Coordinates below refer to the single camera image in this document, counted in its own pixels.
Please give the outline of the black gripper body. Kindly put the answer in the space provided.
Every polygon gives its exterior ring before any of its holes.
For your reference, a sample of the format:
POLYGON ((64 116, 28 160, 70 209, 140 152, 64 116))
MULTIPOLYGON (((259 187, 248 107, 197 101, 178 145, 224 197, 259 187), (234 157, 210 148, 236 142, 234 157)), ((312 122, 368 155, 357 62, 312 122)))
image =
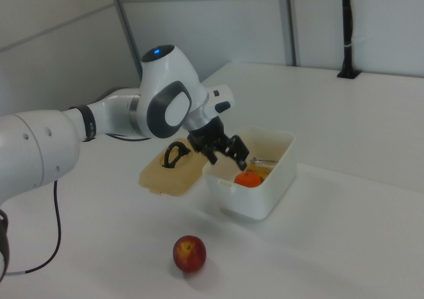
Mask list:
POLYGON ((228 137, 220 119, 212 119, 202 128, 190 131, 187 139, 196 152, 205 156, 227 149, 228 137))

